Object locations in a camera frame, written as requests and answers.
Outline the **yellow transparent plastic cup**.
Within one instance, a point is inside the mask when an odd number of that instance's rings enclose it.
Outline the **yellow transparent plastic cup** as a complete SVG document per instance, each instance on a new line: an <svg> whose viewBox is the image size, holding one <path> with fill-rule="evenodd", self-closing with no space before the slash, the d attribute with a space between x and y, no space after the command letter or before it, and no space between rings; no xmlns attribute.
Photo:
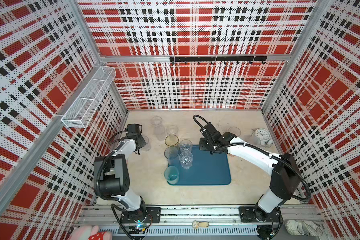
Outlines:
<svg viewBox="0 0 360 240"><path fill-rule="evenodd" d="M165 138L165 144L166 144L168 147L177 146L178 143L179 143L179 138L178 138L178 136L176 136L176 135L168 135L168 136Z"/></svg>

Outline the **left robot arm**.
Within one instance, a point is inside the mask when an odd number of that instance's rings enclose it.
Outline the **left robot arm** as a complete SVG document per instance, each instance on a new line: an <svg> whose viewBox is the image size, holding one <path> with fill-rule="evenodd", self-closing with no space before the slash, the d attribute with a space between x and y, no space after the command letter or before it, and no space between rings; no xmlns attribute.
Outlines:
<svg viewBox="0 0 360 240"><path fill-rule="evenodd" d="M108 140L113 147L110 152L95 158L94 162L95 194L103 200L118 202L123 208L116 208L137 223L143 222L148 213L143 198L130 188L127 160L133 153L139 155L140 149L147 144L142 132L142 125L127 125Z"/></svg>

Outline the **clear faceted cup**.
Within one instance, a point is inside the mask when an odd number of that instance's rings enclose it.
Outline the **clear faceted cup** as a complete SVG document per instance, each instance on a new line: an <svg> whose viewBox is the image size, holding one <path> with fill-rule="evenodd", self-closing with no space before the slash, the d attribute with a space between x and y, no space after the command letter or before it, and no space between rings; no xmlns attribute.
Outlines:
<svg viewBox="0 0 360 240"><path fill-rule="evenodd" d="M184 139L184 140L180 141L179 148L180 148L181 153L186 152L186 151L191 152L192 148L193 148L193 143L188 139Z"/></svg>
<svg viewBox="0 0 360 240"><path fill-rule="evenodd" d="M184 151L179 155L179 161L183 169L190 169L193 164L194 156L190 151Z"/></svg>

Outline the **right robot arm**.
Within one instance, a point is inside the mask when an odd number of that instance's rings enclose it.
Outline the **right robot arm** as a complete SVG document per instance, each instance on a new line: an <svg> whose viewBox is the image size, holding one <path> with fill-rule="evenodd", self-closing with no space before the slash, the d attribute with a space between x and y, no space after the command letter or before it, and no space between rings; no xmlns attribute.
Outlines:
<svg viewBox="0 0 360 240"><path fill-rule="evenodd" d="M233 133L221 134L200 115L193 115L193 120L203 135L199 141L201 151L242 158L271 176L269 188L254 205L256 221L265 223L270 214L278 213L280 206L290 199L302 202L311 200L312 193L291 154L271 153L247 143Z"/></svg>

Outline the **blue frosted plastic cup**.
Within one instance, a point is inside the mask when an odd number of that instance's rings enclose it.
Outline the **blue frosted plastic cup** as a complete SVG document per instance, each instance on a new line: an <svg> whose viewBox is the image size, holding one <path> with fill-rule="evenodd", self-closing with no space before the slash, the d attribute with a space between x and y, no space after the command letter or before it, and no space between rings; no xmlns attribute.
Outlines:
<svg viewBox="0 0 360 240"><path fill-rule="evenodd" d="M179 149L175 146L167 147L164 155L169 166L174 166L179 161Z"/></svg>

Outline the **green textured plastic cup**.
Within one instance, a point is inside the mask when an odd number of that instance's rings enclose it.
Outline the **green textured plastic cup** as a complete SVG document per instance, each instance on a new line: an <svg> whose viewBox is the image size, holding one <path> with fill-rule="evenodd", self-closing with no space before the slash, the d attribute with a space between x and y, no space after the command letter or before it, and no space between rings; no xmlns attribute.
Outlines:
<svg viewBox="0 0 360 240"><path fill-rule="evenodd" d="M180 179L180 173L177 167L175 166L169 166L166 168L164 172L164 176L166 181L170 185L176 185Z"/></svg>

